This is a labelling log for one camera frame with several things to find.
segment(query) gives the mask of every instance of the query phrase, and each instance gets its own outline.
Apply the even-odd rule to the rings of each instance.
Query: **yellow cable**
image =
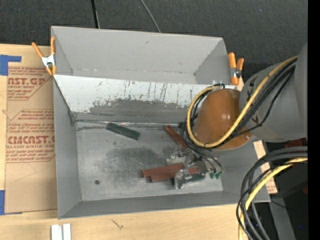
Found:
[[[221,144],[223,141],[225,141],[230,134],[235,130],[235,128],[238,126],[238,124],[241,122],[241,120],[243,119],[245,113],[249,110],[251,104],[254,102],[256,96],[258,95],[258,93],[261,91],[261,89],[263,88],[263,86],[266,84],[266,82],[268,81],[268,79],[273,76],[279,69],[281,69],[282,67],[286,66],[287,64],[291,63],[293,60],[295,60],[298,56],[294,56],[292,58],[287,59],[286,61],[280,63],[278,66],[276,66],[273,70],[271,70],[269,72],[269,74],[267,74],[263,80],[261,81],[261,83],[259,84],[259,86],[255,89],[254,93],[252,94],[252,96],[250,97],[250,99],[248,100],[248,102],[245,104],[243,110],[241,111],[240,115],[237,117],[237,119],[235,120],[235,122],[233,123],[233,125],[231,126],[231,128],[225,133],[225,135],[223,137],[221,137],[220,139],[218,139],[217,141],[213,142],[213,143],[203,143],[201,141],[199,141],[193,134],[192,129],[191,129],[191,120],[190,120],[190,115],[191,115],[191,111],[194,107],[194,104],[196,103],[196,101],[198,100],[198,98],[205,92],[209,91],[209,90],[213,90],[216,89],[217,87],[209,87],[206,88],[205,90],[201,91],[191,102],[190,107],[187,111],[187,115],[186,115],[186,128],[187,128],[187,132],[188,135],[190,137],[190,139],[199,147],[205,147],[205,148],[213,148],[219,144]]]
[[[251,204],[251,202],[253,201],[253,199],[255,198],[255,196],[257,195],[257,193],[260,191],[260,189],[275,175],[277,175],[278,173],[280,173],[281,171],[283,171],[284,169],[292,166],[291,163],[300,163],[300,162],[304,162],[307,161],[308,158],[306,157],[297,157],[294,159],[291,159],[290,161],[288,161],[286,164],[281,165],[271,171],[269,171],[261,180],[260,182],[253,188],[252,192],[249,194],[248,199],[245,201],[245,209],[248,210],[249,206]],[[245,220],[245,216],[242,213],[240,216],[240,220],[242,225],[244,225],[244,220]],[[239,240],[243,240],[243,236],[247,237],[247,235],[244,234],[241,226],[238,226],[238,238]]]

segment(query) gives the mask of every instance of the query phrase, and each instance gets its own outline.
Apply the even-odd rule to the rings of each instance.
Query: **blue tape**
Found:
[[[21,62],[21,56],[0,55],[0,76],[8,75],[9,62]]]
[[[0,215],[5,215],[5,191],[0,190]]]

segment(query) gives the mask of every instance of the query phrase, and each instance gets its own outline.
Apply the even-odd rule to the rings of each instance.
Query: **black cable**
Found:
[[[307,150],[308,150],[308,147],[305,147],[305,146],[304,147],[284,148],[284,149],[279,149],[279,150],[273,151],[273,152],[269,153],[269,155],[265,155],[264,157],[259,159],[253,165],[253,167],[248,171],[248,173],[246,174],[246,176],[243,179],[243,182],[242,182],[242,185],[241,185],[241,199],[240,199],[240,201],[244,199],[245,193],[248,193],[247,191],[245,191],[245,186],[246,186],[247,182],[248,182],[248,185],[249,185],[249,188],[247,190],[251,189],[252,186],[254,186],[254,184],[252,184],[252,181],[253,181],[254,173],[255,173],[257,168],[259,168],[264,163],[270,162],[270,161],[281,160],[281,159],[292,159],[294,157],[306,157],[308,154],[305,154],[305,153],[291,153],[291,152],[306,152]],[[246,210],[245,204],[241,203],[240,205],[241,205],[241,210],[243,212],[244,218],[248,223],[248,226],[250,227],[252,232],[256,232],[254,226],[252,225],[252,223],[250,221],[250,218],[249,218],[248,212]],[[263,228],[263,226],[262,226],[262,224],[260,222],[258,214],[254,214],[254,215],[255,215],[254,218],[257,221],[257,223],[258,223],[258,225],[260,227],[260,230],[263,233],[264,228]]]
[[[257,101],[252,105],[251,109],[246,113],[246,115],[243,117],[241,123],[239,123],[239,125],[234,129],[233,133],[231,133],[231,135],[226,139],[224,140],[222,143],[218,144],[217,146],[213,147],[213,148],[218,148],[222,145],[224,145],[225,143],[231,141],[232,139],[240,136],[240,135],[243,135],[243,134],[246,134],[258,127],[261,127],[263,125],[263,123],[267,120],[270,112],[271,112],[271,109],[276,101],[276,99],[278,98],[278,96],[280,95],[281,91],[283,90],[283,88],[285,87],[285,85],[288,83],[288,81],[290,80],[291,76],[293,75],[294,73],[294,68],[291,70],[290,68],[290,71],[288,70],[287,72],[284,72],[283,71],[281,72],[281,75],[278,76],[278,78],[273,78],[274,81],[272,83],[272,85],[270,85],[268,87],[268,89],[265,89],[264,92],[262,93],[262,95],[257,99]],[[278,92],[276,93],[276,95],[273,97],[270,105],[269,105],[269,108],[268,108],[268,111],[266,112],[263,120],[257,124],[256,126],[250,128],[250,129],[247,129],[247,130],[244,130],[242,132],[239,132],[243,129],[243,127],[245,127],[245,125],[248,123],[248,121],[252,118],[252,116],[256,113],[256,111],[258,110],[258,108],[260,107],[260,105],[263,103],[263,101],[267,98],[267,96],[270,94],[270,91],[269,90],[273,90],[274,87],[276,87],[287,75],[289,75],[287,77],[287,79],[284,81],[284,83],[281,85],[281,87],[279,88]]]
[[[278,96],[280,95],[280,93],[281,93],[281,91],[283,90],[283,88],[286,86],[287,82],[290,80],[290,78],[291,78],[291,76],[293,75],[293,73],[294,73],[293,71],[291,71],[291,72],[289,73],[288,78],[284,81],[284,83],[283,83],[282,86],[279,88],[279,90],[278,90],[278,92],[276,93],[276,95],[273,97],[273,99],[272,99],[272,101],[271,101],[271,103],[270,103],[270,105],[269,105],[269,108],[268,108],[268,110],[267,110],[264,118],[262,119],[262,121],[261,121],[259,124],[257,124],[256,126],[254,126],[254,127],[251,127],[251,128],[249,128],[249,129],[244,130],[244,131],[242,131],[242,132],[240,132],[240,133],[237,133],[237,134],[232,134],[231,138],[228,139],[227,141],[225,141],[224,143],[226,143],[226,142],[228,142],[228,141],[230,141],[230,140],[232,140],[232,139],[234,139],[234,138],[236,138],[236,137],[238,137],[238,136],[240,136],[240,135],[246,134],[246,133],[248,133],[248,132],[250,132],[250,131],[252,131],[252,130],[258,128],[258,127],[261,127],[261,126],[263,125],[263,123],[267,120],[267,118],[268,118],[268,116],[269,116],[269,114],[270,114],[270,112],[271,112],[271,109],[272,109],[272,107],[273,107],[276,99],[277,99]]]
[[[92,12],[93,12],[95,28],[100,29],[100,23],[99,23],[99,19],[98,19],[98,13],[97,13],[97,9],[96,9],[95,0],[90,0],[90,1],[91,1],[91,7],[92,7]]]
[[[156,20],[154,19],[152,13],[149,11],[147,5],[145,4],[145,2],[143,0],[140,0],[141,4],[143,5],[143,7],[145,8],[146,12],[149,14],[151,20],[153,21],[153,24],[155,25],[156,29],[158,30],[159,33],[161,33],[161,30],[158,26],[158,24],[156,23]]]
[[[284,72],[281,71],[279,72],[279,75],[276,75],[273,79],[272,79],[272,83],[268,84],[268,86],[266,87],[266,89],[262,92],[262,94],[260,95],[260,97],[256,100],[256,102],[251,106],[250,110],[246,113],[246,115],[244,116],[242,122],[236,127],[235,132],[239,132],[246,124],[247,122],[252,118],[252,116],[256,113],[256,111],[258,110],[258,108],[261,106],[261,104],[265,101],[265,99],[268,97],[268,95],[270,94],[270,92],[280,83],[283,81],[283,79],[287,76],[290,75],[286,81],[285,84],[282,85],[282,87],[280,88],[280,91],[284,88],[284,86],[286,85],[286,83],[289,81],[291,75],[293,74],[295,68],[294,65],[290,64],[288,65],[289,70]]]
[[[298,153],[298,154],[296,154],[296,155],[297,155],[298,157],[303,156],[301,153]],[[273,157],[273,159],[274,159],[274,160],[279,160],[280,158],[279,158],[279,157]],[[293,164],[299,164],[299,162],[297,162],[297,163],[291,162],[291,163],[288,163],[287,165],[293,165]],[[239,225],[241,226],[241,228],[244,229],[245,226],[242,224],[242,222],[241,222],[241,220],[240,220],[239,207],[241,207],[241,211],[242,211],[243,216],[244,216],[244,221],[246,221],[246,223],[248,224],[251,232],[257,237],[258,240],[263,240],[263,239],[262,239],[262,237],[260,236],[260,234],[256,231],[255,227],[253,226],[253,224],[252,224],[252,222],[251,222],[251,219],[250,219],[250,217],[249,217],[248,211],[247,211],[247,209],[246,209],[245,196],[252,190],[252,188],[253,188],[254,186],[256,186],[256,184],[262,179],[262,177],[263,177],[267,172],[269,172],[270,170],[273,170],[273,169],[269,168],[268,170],[266,170],[265,172],[263,172],[263,173],[254,181],[254,183],[252,183],[252,181],[253,181],[253,174],[251,175],[251,177],[250,177],[250,179],[249,179],[249,187],[248,187],[245,191],[242,191],[242,192],[241,192],[242,195],[241,195],[241,197],[240,197],[240,200],[239,200],[239,202],[238,202],[237,209],[236,209],[237,219],[238,219],[238,222],[239,222]],[[254,202],[252,202],[252,203],[250,204],[250,206],[251,206],[251,209],[252,209],[253,207],[254,207],[253,209],[255,209],[255,204],[254,204]],[[254,218],[255,218],[258,226],[259,226],[260,231],[262,232],[262,234],[264,235],[264,237],[265,237],[267,240],[269,240],[270,238],[268,237],[268,235],[267,235],[264,227],[262,226],[262,223],[261,223],[261,221],[260,221],[260,219],[259,219],[258,213],[256,213],[255,215],[256,215],[256,216],[254,216]],[[247,234],[247,233],[249,234],[249,235],[247,234],[248,237],[249,237],[249,236],[252,237],[247,230],[245,231],[245,233],[246,233],[246,234]]]
[[[248,236],[249,239],[253,239],[251,234],[246,230],[246,227],[245,225],[242,224],[242,221],[240,219],[240,215],[239,215],[239,207],[241,208],[241,211],[244,215],[244,219],[246,220],[246,216],[245,216],[245,213],[243,211],[243,207],[244,207],[244,210],[246,210],[246,207],[245,207],[245,202],[244,202],[244,199],[245,199],[245,196],[249,193],[249,191],[269,172],[271,171],[271,168],[269,168],[268,170],[264,171],[262,174],[260,174],[260,176],[254,181],[254,183],[246,190],[244,191],[243,193],[241,193],[241,197],[239,199],[239,202],[236,206],[236,218],[238,220],[238,223],[240,225],[240,227],[242,228],[242,230],[245,232],[245,234]],[[262,238],[259,236],[259,234],[255,231],[255,229],[253,229],[253,233],[255,233],[255,236],[261,240]]]

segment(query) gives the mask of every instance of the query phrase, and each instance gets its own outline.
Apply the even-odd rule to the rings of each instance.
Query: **wooden table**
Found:
[[[25,45],[0,44],[7,54]],[[0,76],[0,190],[4,189],[6,95],[8,77]],[[154,212],[57,219],[56,210],[0,216],[0,239],[49,240],[54,224],[71,224],[73,240],[235,240],[236,204]]]

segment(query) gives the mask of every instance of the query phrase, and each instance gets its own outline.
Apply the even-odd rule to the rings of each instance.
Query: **white plastic piece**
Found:
[[[51,226],[51,240],[71,240],[71,225],[52,225]]]

